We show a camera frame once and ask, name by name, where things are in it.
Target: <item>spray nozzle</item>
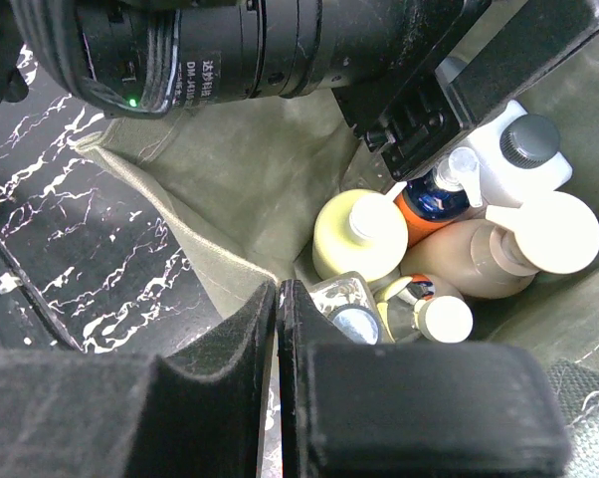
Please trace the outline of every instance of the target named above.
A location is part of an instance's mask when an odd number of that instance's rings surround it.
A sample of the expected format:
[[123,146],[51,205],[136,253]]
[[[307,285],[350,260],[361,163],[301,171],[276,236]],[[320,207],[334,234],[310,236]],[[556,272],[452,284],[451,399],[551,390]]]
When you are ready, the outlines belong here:
[[466,191],[472,207],[481,207],[479,158],[468,147],[458,147],[437,166],[437,179],[448,190]]

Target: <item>marble surface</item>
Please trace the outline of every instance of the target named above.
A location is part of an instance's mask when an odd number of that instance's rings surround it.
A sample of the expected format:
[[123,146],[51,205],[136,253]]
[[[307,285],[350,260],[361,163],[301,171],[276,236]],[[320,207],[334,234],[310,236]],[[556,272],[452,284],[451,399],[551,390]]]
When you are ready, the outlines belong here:
[[[0,349],[169,355],[219,324],[155,209],[72,150],[106,128],[103,114],[61,90],[26,47],[19,68],[30,95],[0,106]],[[282,476],[273,382],[265,478]]]

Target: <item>white bottle cap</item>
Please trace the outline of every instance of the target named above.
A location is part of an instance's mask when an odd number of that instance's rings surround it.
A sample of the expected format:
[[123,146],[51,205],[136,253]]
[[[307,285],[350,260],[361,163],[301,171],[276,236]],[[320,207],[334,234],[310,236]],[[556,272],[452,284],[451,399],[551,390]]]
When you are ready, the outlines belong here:
[[370,244],[390,233],[393,203],[379,193],[360,197],[348,215],[352,239],[361,245]]
[[472,324],[472,311],[468,305],[453,296],[426,301],[416,318],[417,329],[426,339],[444,344],[457,344],[467,339]]
[[558,191],[532,196],[518,209],[488,206],[486,219],[514,233],[525,258],[538,269],[572,274],[599,251],[599,224],[577,197]]
[[468,147],[457,147],[437,166],[435,181],[448,191],[466,191],[472,207],[481,207],[479,157]]

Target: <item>white bottle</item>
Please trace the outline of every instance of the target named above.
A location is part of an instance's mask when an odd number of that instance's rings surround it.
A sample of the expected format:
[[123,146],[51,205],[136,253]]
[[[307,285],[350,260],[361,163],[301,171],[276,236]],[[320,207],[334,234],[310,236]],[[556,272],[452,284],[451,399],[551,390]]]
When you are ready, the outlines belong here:
[[553,191],[571,178],[571,165],[558,152],[556,126],[545,117],[528,115],[516,101],[460,145],[479,157],[485,204],[518,207],[528,197]]
[[321,279],[356,271],[372,282],[398,267],[407,245],[408,227],[391,197],[352,189],[319,212],[312,262]]
[[468,337],[472,311],[460,298],[442,296],[437,285],[429,276],[416,274],[401,277],[375,294],[391,341],[412,342],[423,335],[432,342],[456,344]]
[[437,231],[408,252],[401,273],[435,274],[465,296],[498,299],[525,289],[538,271],[571,274],[598,254],[598,219],[564,192],[533,196],[518,209],[488,206],[486,219]]

